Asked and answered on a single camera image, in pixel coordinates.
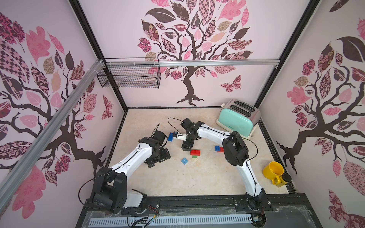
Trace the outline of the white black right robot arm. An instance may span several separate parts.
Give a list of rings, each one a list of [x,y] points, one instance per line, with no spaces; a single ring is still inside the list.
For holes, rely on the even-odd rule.
[[[202,138],[221,146],[226,161],[236,167],[243,178],[249,207],[255,211],[268,208],[265,190],[261,187],[250,164],[249,149],[238,132],[223,132],[201,121],[193,123],[188,119],[182,121],[181,126],[186,131],[182,144],[184,151],[192,150],[194,142]]]

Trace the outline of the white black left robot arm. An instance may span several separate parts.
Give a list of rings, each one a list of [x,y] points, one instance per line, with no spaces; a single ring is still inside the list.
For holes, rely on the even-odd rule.
[[[144,137],[137,147],[122,161],[98,171],[89,201],[103,210],[117,214],[122,209],[134,209],[143,213],[147,207],[147,195],[128,189],[128,181],[140,165],[149,168],[171,158],[165,146],[166,136]]]

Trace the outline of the small light blue lego brick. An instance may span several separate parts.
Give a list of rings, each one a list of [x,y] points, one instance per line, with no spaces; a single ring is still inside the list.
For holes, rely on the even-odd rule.
[[[188,160],[187,160],[186,158],[183,158],[183,159],[181,160],[181,162],[182,162],[184,165],[186,165],[186,164],[188,163]]]

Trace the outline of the long blue lego brick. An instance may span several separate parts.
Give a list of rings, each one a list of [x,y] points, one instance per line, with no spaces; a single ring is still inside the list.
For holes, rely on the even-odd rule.
[[[173,133],[170,133],[169,136],[168,136],[168,141],[169,142],[172,142],[173,141],[173,138],[174,138],[174,134]]]

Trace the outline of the mint green toaster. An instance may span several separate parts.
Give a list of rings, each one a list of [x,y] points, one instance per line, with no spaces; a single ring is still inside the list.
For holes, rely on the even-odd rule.
[[[243,101],[232,99],[222,105],[216,123],[228,132],[237,131],[242,137],[252,137],[261,112],[258,108]]]

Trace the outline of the yellow mug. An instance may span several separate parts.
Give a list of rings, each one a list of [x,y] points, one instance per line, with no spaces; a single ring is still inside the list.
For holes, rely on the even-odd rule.
[[[283,179],[284,168],[283,166],[276,162],[271,161],[268,165],[263,168],[262,171],[264,177],[271,181],[271,183],[277,187],[286,185],[287,182]]]

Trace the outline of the aluminium rail back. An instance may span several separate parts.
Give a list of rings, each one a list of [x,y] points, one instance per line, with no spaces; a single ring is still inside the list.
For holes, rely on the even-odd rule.
[[[149,66],[149,67],[215,67],[215,66],[278,66],[279,59],[241,60],[182,60],[182,61],[113,61],[107,66]]]

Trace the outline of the aluminium rail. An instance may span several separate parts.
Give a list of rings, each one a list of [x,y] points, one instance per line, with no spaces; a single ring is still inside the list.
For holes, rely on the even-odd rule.
[[[61,125],[67,119],[73,110],[76,102],[82,97],[92,80],[98,75],[98,72],[104,68],[102,60],[97,60],[86,72],[81,82],[72,91],[69,97],[62,103],[61,108],[54,114],[48,125],[36,137],[28,151],[11,169],[9,174],[1,183],[1,211],[3,211],[12,199],[20,184],[27,177],[32,167],[45,151],[47,145],[53,139]]]
[[[149,66],[149,67],[215,67],[215,66],[278,66],[279,59],[241,60],[182,60],[182,61],[113,61],[107,66]]]

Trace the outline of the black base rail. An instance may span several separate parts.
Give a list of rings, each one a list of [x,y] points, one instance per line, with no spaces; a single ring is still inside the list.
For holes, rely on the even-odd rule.
[[[147,214],[155,211],[184,211],[188,209],[211,209],[211,208],[234,208],[237,212],[259,212],[273,211],[279,206],[310,205],[304,193],[292,194],[268,194],[262,199],[250,197],[248,195],[210,195],[210,196],[166,196],[148,197],[144,196],[140,206],[122,206],[118,204],[115,208],[107,203],[94,204],[90,199],[86,201],[86,206],[92,210],[107,211],[113,214]]]

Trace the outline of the aluminium rail left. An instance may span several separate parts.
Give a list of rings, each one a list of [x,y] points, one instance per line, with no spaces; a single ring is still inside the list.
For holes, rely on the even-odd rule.
[[[98,72],[104,68],[102,60],[97,60],[86,72],[81,82],[72,91],[69,97],[62,103],[61,108],[54,114],[48,125],[36,137],[28,151],[11,169],[9,174],[1,183],[1,211],[3,211],[12,199],[20,184],[27,177],[32,167],[45,151],[47,145],[53,139],[61,125],[67,119],[73,110],[76,102],[82,97],[92,80],[98,75]]]

